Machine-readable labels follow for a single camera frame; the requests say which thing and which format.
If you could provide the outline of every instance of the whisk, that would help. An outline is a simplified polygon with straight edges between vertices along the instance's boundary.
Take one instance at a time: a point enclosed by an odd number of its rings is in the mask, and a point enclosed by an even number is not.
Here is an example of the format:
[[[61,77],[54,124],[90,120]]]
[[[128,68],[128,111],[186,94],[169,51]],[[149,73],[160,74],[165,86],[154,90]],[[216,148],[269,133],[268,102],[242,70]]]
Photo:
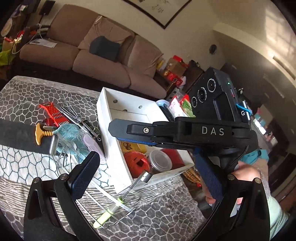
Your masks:
[[[91,135],[95,138],[98,137],[98,135],[87,125],[83,122],[82,118],[79,116],[79,114],[76,112],[74,107],[72,106],[70,101],[64,101],[61,105],[54,104],[55,107],[63,113],[71,122],[81,127],[79,123],[85,126],[85,128],[91,133]]]

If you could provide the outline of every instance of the camera lens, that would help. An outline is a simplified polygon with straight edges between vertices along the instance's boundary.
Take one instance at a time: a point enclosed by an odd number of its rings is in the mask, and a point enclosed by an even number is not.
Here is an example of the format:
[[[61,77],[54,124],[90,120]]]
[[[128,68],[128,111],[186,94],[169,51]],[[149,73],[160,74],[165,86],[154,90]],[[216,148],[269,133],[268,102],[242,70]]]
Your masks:
[[[207,82],[207,89],[209,90],[209,92],[214,92],[216,89],[216,82],[214,79],[209,79],[209,81]]]
[[[197,97],[200,102],[204,102],[207,99],[207,92],[205,88],[201,87],[197,92]]]
[[[191,99],[191,105],[192,105],[193,108],[195,108],[197,106],[197,99],[194,96]]]

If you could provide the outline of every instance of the brown pillow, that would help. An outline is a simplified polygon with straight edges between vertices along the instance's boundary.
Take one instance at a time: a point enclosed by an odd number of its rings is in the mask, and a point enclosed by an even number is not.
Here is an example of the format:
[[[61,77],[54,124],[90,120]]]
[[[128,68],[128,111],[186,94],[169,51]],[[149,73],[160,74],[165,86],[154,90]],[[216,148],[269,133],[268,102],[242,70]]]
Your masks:
[[[154,44],[140,35],[135,37],[130,48],[132,48],[132,50],[126,65],[131,69],[138,70],[142,74],[153,78],[156,71],[157,60],[163,53]]]
[[[110,22],[107,18],[99,16],[95,20],[87,35],[80,42],[78,48],[89,50],[91,42],[99,36],[105,36],[108,40],[112,42],[122,44],[124,40],[130,35],[130,32],[122,29],[115,23]]]

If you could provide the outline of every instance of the dark gray pillow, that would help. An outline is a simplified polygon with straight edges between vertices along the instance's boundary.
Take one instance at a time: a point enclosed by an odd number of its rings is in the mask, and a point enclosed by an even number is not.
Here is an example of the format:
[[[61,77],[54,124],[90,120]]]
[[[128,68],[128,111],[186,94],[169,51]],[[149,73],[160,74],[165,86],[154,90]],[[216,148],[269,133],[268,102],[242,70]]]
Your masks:
[[[95,38],[89,47],[91,54],[98,55],[113,62],[116,61],[119,50],[120,44],[106,39],[105,36]]]

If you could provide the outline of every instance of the yellow package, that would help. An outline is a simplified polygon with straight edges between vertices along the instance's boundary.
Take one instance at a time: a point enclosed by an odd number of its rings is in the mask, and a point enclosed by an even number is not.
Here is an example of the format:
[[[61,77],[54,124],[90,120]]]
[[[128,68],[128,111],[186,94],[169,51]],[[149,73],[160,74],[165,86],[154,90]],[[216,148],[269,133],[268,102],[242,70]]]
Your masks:
[[[132,143],[132,142],[124,142],[120,141],[120,148],[123,153],[130,152],[130,151],[138,151],[143,154],[147,152],[146,145],[138,144],[138,143]]]

